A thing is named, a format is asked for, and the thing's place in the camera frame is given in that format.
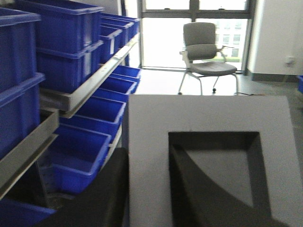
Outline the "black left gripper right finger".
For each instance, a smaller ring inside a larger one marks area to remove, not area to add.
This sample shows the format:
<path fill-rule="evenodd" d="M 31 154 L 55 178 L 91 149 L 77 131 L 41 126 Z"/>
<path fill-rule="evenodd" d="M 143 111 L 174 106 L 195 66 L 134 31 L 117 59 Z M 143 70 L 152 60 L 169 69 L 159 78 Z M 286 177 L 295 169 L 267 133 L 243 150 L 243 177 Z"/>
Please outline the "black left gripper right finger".
<path fill-rule="evenodd" d="M 285 227 L 229 194 L 206 175 L 180 145 L 169 148 L 175 227 Z"/>

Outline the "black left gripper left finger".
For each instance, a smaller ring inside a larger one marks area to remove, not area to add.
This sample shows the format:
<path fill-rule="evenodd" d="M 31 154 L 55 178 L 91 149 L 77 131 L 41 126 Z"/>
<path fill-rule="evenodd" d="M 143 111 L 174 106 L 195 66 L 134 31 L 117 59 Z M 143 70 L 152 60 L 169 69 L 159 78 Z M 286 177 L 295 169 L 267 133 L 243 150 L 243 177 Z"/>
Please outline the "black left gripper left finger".
<path fill-rule="evenodd" d="M 116 148 L 93 182 L 38 227 L 121 227 L 129 190 L 129 157 Z"/>

